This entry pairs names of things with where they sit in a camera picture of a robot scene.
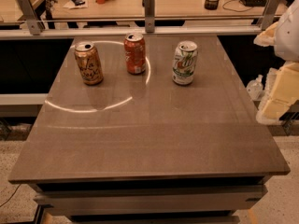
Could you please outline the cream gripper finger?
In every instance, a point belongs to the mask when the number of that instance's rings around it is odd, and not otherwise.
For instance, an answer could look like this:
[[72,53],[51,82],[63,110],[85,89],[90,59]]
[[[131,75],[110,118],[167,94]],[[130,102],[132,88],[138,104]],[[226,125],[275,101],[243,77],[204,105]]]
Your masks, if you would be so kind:
[[270,68],[256,119],[265,125],[278,124],[279,119],[298,100],[299,63],[285,62],[279,69]]
[[277,27],[278,27],[278,22],[274,22],[268,28],[266,28],[264,31],[258,34],[254,38],[253,43],[261,47],[275,46],[276,45],[275,33]]

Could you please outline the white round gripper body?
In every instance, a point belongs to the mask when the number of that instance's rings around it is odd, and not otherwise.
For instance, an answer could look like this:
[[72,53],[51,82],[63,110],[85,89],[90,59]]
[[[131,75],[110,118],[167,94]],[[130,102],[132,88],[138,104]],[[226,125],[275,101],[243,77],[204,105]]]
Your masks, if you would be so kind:
[[279,19],[274,50],[285,61],[299,61],[299,0],[294,0]]

